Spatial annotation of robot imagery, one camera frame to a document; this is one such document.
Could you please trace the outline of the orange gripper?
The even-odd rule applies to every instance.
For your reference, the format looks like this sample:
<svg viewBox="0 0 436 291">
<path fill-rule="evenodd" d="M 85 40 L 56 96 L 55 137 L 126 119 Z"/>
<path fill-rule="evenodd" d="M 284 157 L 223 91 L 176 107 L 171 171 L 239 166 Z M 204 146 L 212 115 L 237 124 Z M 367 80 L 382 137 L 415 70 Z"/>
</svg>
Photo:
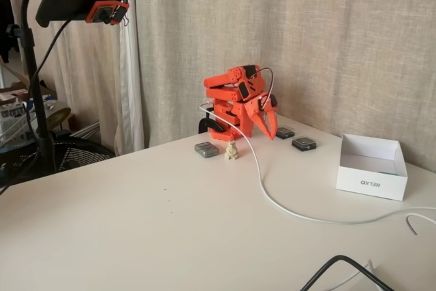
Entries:
<svg viewBox="0 0 436 291">
<path fill-rule="evenodd" d="M 277 133 L 278 101 L 272 94 L 275 81 L 273 71 L 269 67 L 243 67 L 244 74 L 239 81 L 239 91 L 249 118 L 269 139 Z M 266 81 L 262 77 L 264 71 L 270 72 L 270 86 L 265 91 Z"/>
</svg>

